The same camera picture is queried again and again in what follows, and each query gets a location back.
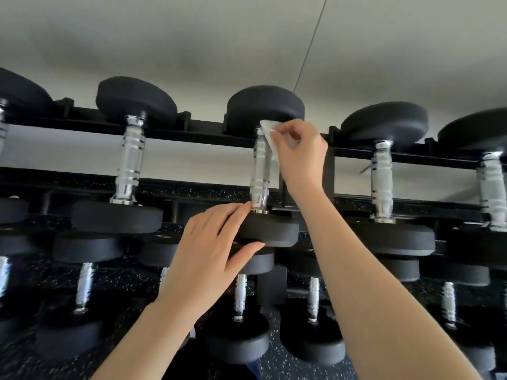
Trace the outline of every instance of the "right hand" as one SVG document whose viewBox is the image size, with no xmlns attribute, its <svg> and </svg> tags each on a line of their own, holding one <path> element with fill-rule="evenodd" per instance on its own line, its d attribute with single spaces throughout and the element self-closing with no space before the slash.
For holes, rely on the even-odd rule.
<svg viewBox="0 0 507 380">
<path fill-rule="evenodd" d="M 295 202 L 307 193 L 322 191 L 322 171 L 326 158 L 327 142 L 309 122 L 300 119 L 280 124 L 271 132 L 278 148 L 278 161 L 283 180 Z M 284 135 L 289 134 L 298 145 L 291 149 Z"/>
</svg>

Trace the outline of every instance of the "left hand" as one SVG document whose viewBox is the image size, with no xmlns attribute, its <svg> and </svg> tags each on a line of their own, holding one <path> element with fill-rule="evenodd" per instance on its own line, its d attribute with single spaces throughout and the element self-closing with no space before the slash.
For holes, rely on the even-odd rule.
<svg viewBox="0 0 507 380">
<path fill-rule="evenodd" d="M 250 202 L 222 204 L 192 217 L 156 301 L 184 310 L 193 322 L 208 311 L 264 246 L 247 244 L 228 260 L 232 241 L 250 208 Z"/>
</svg>

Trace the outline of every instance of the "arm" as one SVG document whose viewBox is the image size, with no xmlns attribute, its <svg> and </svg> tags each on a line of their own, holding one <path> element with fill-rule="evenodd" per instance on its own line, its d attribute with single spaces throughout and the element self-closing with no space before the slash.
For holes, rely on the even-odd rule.
<svg viewBox="0 0 507 380">
<path fill-rule="evenodd" d="M 263 243 L 229 260 L 232 241 L 251 204 L 224 204 L 192 217 L 157 299 L 92 376 L 92 380 L 159 380 L 181 343 Z"/>
<path fill-rule="evenodd" d="M 280 170 L 312 240 L 347 354 L 361 380 L 478 380 L 459 348 L 377 261 L 322 189 L 327 144 L 309 123 L 282 124 L 272 137 Z M 300 140 L 290 149 L 281 133 Z"/>
</svg>

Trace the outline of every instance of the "hand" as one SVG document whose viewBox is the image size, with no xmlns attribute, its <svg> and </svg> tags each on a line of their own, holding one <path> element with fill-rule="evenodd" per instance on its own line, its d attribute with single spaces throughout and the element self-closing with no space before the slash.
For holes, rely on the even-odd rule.
<svg viewBox="0 0 507 380">
<path fill-rule="evenodd" d="M 185 312 L 195 323 L 225 292 L 264 243 L 245 245 L 229 260 L 232 241 L 251 203 L 222 204 L 192 217 L 185 227 L 157 302 Z"/>
<path fill-rule="evenodd" d="M 298 205 L 315 190 L 322 191 L 322 171 L 326 158 L 327 143 L 317 129 L 307 121 L 291 120 L 280 124 L 271 132 L 278 148 L 278 160 L 283 180 Z M 285 134 L 289 134 L 298 145 L 291 149 Z"/>
</svg>

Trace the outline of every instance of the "cleaning wipe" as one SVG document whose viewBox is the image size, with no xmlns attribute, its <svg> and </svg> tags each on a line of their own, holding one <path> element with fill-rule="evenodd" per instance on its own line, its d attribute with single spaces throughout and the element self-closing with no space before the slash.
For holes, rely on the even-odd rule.
<svg viewBox="0 0 507 380">
<path fill-rule="evenodd" d="M 269 120 L 261 120 L 260 122 L 262 130 L 264 132 L 264 136 L 266 136 L 266 140 L 268 141 L 268 145 L 271 148 L 271 152 L 273 153 L 273 160 L 276 160 L 278 164 L 280 162 L 278 161 L 278 148 L 276 147 L 275 142 L 271 138 L 271 132 L 274 132 L 275 127 L 281 124 L 280 121 L 269 121 Z M 294 149 L 296 146 L 298 146 L 298 142 L 294 140 L 289 133 L 285 133 L 284 135 L 285 140 L 287 141 L 288 147 L 290 149 Z"/>
</svg>

